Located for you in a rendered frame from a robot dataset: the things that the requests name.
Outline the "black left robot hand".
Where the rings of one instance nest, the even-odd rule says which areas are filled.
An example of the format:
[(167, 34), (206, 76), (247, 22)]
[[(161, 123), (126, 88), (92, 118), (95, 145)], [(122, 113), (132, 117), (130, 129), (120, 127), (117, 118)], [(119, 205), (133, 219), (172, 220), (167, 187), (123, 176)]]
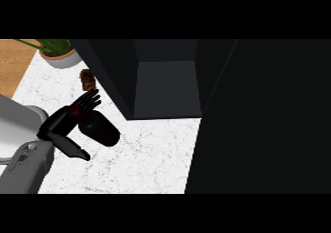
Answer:
[(42, 123), (37, 132), (37, 138), (51, 141), (60, 151), (71, 158), (91, 160), (91, 155), (68, 138), (68, 133), (74, 127), (85, 121), (95, 107), (101, 104), (98, 90), (89, 90), (71, 103), (63, 106)]

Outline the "dark wine bottle red cap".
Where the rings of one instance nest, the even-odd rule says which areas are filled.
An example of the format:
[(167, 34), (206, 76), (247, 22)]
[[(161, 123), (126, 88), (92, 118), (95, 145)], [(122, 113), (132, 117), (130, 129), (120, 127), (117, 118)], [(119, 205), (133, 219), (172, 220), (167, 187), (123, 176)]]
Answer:
[(120, 140), (120, 131), (108, 118), (96, 110), (86, 111), (79, 105), (68, 108), (68, 114), (79, 122), (82, 133), (105, 147), (113, 147)]

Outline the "dark grey open cabinet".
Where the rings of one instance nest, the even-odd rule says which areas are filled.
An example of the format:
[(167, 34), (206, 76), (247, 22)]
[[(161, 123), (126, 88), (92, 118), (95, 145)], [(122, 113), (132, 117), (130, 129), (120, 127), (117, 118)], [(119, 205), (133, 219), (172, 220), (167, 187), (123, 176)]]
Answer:
[(234, 39), (73, 39), (70, 43), (127, 120), (203, 117)]

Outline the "dark grey cabinet door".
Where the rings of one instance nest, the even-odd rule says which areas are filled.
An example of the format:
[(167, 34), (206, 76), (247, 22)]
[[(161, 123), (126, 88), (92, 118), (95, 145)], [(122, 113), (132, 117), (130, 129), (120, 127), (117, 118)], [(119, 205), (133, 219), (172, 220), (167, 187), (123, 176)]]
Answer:
[(186, 192), (331, 193), (331, 39), (238, 41), (204, 112)]

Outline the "small brown block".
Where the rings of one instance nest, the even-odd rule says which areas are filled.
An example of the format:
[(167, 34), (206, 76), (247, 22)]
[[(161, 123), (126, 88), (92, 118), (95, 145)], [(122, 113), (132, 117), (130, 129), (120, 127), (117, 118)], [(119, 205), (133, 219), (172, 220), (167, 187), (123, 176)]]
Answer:
[(89, 91), (96, 88), (96, 79), (89, 69), (82, 71), (80, 79), (83, 83), (83, 91)]

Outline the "green plant in grey pot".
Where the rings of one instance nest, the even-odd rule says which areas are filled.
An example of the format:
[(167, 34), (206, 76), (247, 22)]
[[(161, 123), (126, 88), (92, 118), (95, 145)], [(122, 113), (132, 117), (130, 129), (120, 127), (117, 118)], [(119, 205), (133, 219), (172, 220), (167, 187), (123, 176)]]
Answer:
[(36, 48), (42, 58), (54, 68), (71, 68), (83, 61), (68, 39), (39, 39), (39, 45), (23, 39), (18, 39), (18, 42)]

